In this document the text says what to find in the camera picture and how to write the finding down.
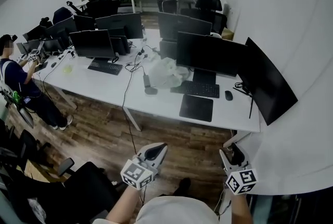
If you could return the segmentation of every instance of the white plastic bag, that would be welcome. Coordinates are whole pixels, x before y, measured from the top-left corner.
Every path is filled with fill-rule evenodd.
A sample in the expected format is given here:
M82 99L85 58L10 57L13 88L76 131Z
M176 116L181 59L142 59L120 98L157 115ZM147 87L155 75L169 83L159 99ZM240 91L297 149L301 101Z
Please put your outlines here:
M189 70L176 66L176 61L170 58L160 60L150 71L150 86L155 88L171 88L182 84L189 77Z

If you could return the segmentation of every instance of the cap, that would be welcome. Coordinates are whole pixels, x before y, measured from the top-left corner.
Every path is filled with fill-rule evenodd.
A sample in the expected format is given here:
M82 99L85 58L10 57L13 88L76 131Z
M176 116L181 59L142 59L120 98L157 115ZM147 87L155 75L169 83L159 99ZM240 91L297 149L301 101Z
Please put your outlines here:
M2 37L0 37L0 47L4 47L5 43L10 40L11 40L10 35L3 35Z

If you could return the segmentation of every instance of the desk leg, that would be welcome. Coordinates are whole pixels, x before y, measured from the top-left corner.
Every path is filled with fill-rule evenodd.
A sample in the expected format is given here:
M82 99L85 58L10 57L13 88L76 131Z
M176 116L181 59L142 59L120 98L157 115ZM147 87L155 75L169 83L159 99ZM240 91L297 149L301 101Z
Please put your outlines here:
M62 98L64 98L64 100L72 107L72 108L74 108L74 109L77 109L78 108L78 106L77 105L75 105L75 103L72 101L72 100L70 100L69 99L69 97L68 96L66 96L66 94L60 89L60 88L58 88L58 87L53 87L61 96L62 96Z
M239 140L243 139L248 134L250 134L250 132L248 132L248 131L239 131L239 132L237 132L237 134L233 138L227 140L223 144L223 147L226 148L226 147L231 146L232 143L238 142Z
M130 111L128 108L124 107L124 111L126 112L126 115L129 117L129 119L131 120L131 122L133 123L134 127L138 130L141 131L141 127L136 123L135 119L132 117Z
M133 9L133 13L135 13L135 4L134 4L134 0L131 0L132 1L132 9Z

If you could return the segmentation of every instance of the black shirt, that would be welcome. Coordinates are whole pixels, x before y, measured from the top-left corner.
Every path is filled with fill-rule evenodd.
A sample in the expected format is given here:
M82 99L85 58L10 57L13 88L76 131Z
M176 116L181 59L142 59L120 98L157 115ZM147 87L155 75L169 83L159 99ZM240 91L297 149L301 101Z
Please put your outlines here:
M2 71L2 67L6 61L10 61L7 65L6 71ZM12 90L17 91L22 97L38 97L41 94L40 89L35 85L33 79L27 84L24 84L25 79L27 79L27 73L22 69L22 67L15 61L10 59L0 60L0 69L2 73L5 73L5 83Z

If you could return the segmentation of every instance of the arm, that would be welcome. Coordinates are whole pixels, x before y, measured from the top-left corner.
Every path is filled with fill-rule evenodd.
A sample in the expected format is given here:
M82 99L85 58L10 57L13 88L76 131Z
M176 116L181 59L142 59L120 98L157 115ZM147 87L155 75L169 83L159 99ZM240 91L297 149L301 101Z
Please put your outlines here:
M232 195L232 224L253 224L250 208L244 194Z
M106 219L119 224L128 222L133 215L139 197L140 191L128 186Z
M27 78L25 79L24 81L24 84L26 85L30 80L31 80L31 77L33 75L33 73L35 72L35 68L38 64L38 61L35 60L33 63L32 63L32 66L30 67L28 73L27 73Z
M22 60L19 65L23 68L28 63L28 60Z

